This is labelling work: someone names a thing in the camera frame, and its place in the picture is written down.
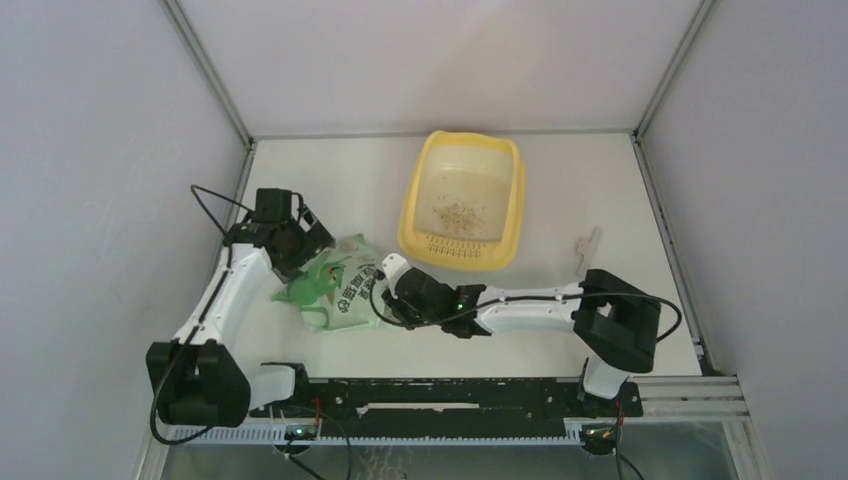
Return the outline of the green cat litter bag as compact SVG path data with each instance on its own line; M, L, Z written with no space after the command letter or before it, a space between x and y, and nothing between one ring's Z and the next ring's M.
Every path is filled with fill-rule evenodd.
M305 265L302 275L271 300L296 307L315 333L378 327L385 313L380 297L385 282L377 278L380 263L362 234L347 236Z

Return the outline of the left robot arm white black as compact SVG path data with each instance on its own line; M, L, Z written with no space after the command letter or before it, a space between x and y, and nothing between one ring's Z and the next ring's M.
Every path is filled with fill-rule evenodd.
M233 356L247 312L271 277L288 284L334 243L301 194L260 188L244 217L219 229L219 262L198 305L174 337L154 342L145 363L151 425L237 427L269 403L290 417L311 407L311 388L286 363L241 365Z

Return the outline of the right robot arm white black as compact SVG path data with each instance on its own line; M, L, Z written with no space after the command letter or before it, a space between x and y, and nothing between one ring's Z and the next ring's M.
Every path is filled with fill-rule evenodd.
M549 289L452 287L412 268L383 279L377 294L389 322L406 330L438 327L461 339L514 331L572 334L589 349L579 406L605 415L634 374L652 372L664 300L601 269Z

